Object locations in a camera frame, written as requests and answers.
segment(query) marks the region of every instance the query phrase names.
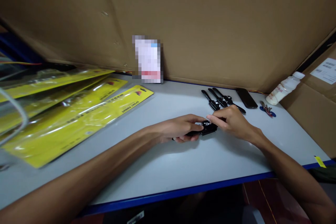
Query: hand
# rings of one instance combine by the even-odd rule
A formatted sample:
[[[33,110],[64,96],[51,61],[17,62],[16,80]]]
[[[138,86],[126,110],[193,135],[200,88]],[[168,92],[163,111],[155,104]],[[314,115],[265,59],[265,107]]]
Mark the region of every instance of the hand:
[[[161,143],[169,142],[174,138],[178,143],[196,141],[198,135],[187,136],[190,131],[201,131],[204,127],[195,123],[201,123],[206,119],[194,114],[183,115],[167,121],[163,121],[152,126],[149,126],[150,131],[156,132],[160,135],[159,141]]]
[[[212,115],[208,115],[207,118],[223,131],[239,139],[251,142],[252,144],[255,144],[255,141],[257,141],[260,136],[263,136],[261,129],[252,126],[236,105],[215,111]]]

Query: person's left hand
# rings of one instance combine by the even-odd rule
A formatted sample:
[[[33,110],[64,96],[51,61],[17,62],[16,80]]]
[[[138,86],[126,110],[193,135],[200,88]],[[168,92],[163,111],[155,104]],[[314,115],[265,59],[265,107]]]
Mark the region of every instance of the person's left hand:
[[[204,127],[202,125],[197,125],[195,123],[201,123],[206,121],[205,118],[188,114],[180,117],[176,117],[167,121],[159,122],[152,126],[149,126],[152,132],[157,132],[160,135],[160,142],[169,142],[172,138],[178,142],[188,142],[196,141],[198,135],[187,136],[186,134],[190,131],[201,131]]]

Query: plastic bag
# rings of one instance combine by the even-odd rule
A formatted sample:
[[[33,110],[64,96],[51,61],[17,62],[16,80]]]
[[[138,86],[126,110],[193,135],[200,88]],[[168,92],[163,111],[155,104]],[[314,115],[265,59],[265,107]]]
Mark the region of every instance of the plastic bag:
[[[18,98],[17,102],[24,108],[28,118],[32,118],[104,78],[105,76],[99,76],[89,80],[57,87],[55,89]],[[0,135],[19,125],[22,121],[20,114],[10,102],[0,104],[0,114]]]
[[[26,77],[23,80],[0,82],[0,85],[13,98],[20,98],[112,72],[114,71],[106,69],[74,69],[68,72],[47,69],[39,71],[36,75]],[[6,98],[0,94],[0,102],[5,101]]]
[[[90,94],[43,113],[3,148],[35,168],[54,160],[153,94],[136,85],[95,104]]]

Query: bottle cap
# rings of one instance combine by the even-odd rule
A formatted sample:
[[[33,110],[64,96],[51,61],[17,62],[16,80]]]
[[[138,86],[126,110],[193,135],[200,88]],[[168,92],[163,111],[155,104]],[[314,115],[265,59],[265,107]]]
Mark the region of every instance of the bottle cap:
[[[293,73],[293,76],[295,76],[298,79],[302,79],[305,75],[303,73],[300,73],[300,72],[295,72],[295,73]]]

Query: black phone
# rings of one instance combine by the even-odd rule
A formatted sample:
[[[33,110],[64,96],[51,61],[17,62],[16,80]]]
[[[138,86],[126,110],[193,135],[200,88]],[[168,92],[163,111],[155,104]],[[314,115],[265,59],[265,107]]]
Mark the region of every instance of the black phone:
[[[252,96],[248,93],[246,89],[237,88],[236,92],[238,93],[245,107],[247,107],[248,109],[256,109],[258,107],[256,102],[253,100]]]

